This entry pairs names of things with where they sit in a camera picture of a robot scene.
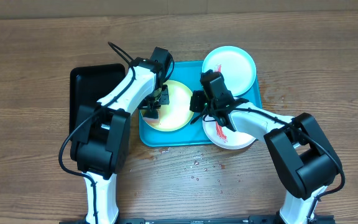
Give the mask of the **white plate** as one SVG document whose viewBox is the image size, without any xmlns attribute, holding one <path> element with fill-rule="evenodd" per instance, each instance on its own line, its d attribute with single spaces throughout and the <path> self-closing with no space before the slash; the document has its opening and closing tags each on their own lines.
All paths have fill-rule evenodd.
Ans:
<svg viewBox="0 0 358 224">
<path fill-rule="evenodd" d="M 220 126 L 209 116 L 203 120 L 203 130 L 212 143 L 224 149 L 242 149 L 250 146 L 256 140 L 249 134 L 234 132 L 227 127 Z"/>
</svg>

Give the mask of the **yellow-green rimmed plate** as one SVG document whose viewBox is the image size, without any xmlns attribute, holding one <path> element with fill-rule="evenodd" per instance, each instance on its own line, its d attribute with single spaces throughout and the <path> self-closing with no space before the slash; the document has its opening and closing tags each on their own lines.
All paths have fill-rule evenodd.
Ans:
<svg viewBox="0 0 358 224">
<path fill-rule="evenodd" d="M 168 80 L 169 104 L 162 105 L 158 111 L 158 119 L 145 118 L 146 110 L 141 110 L 142 119 L 152 128 L 158 131 L 176 131 L 184 127 L 193 117 L 190 111 L 192 91 L 184 84 Z"/>
</svg>

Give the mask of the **green and brown sponge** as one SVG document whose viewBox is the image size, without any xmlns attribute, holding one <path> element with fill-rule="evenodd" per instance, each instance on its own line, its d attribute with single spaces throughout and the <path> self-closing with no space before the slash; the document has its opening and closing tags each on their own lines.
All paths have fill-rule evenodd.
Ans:
<svg viewBox="0 0 358 224">
<path fill-rule="evenodd" d="M 142 110 L 142 119 L 146 123 L 159 123 L 160 117 L 157 109 L 153 110 Z"/>
</svg>

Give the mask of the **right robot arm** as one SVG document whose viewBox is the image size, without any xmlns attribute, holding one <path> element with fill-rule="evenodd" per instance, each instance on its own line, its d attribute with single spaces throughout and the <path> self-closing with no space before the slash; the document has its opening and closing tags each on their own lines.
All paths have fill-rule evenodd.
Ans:
<svg viewBox="0 0 358 224">
<path fill-rule="evenodd" d="M 329 215 L 316 215 L 325 195 L 341 190 L 345 175 L 340 158 L 323 130 L 308 114 L 284 116 L 235 98 L 221 72 L 201 74 L 201 90 L 193 92 L 190 110 L 211 117 L 222 127 L 249 134 L 267 145 L 278 177 L 286 189 L 275 215 L 251 215 L 249 223 L 334 223 Z"/>
</svg>

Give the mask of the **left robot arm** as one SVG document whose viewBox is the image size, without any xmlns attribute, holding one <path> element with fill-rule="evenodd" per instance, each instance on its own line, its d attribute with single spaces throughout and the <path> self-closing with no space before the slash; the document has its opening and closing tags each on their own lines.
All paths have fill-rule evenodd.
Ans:
<svg viewBox="0 0 358 224">
<path fill-rule="evenodd" d="M 145 110 L 158 119 L 169 103 L 165 82 L 173 72 L 171 53 L 156 47 L 150 58 L 132 58 L 115 44 L 110 47 L 128 64 L 77 67 L 70 73 L 69 135 L 77 164 L 75 175 L 85 180 L 88 213 L 81 223 L 117 223 L 116 179 L 129 152 L 131 116 Z"/>
</svg>

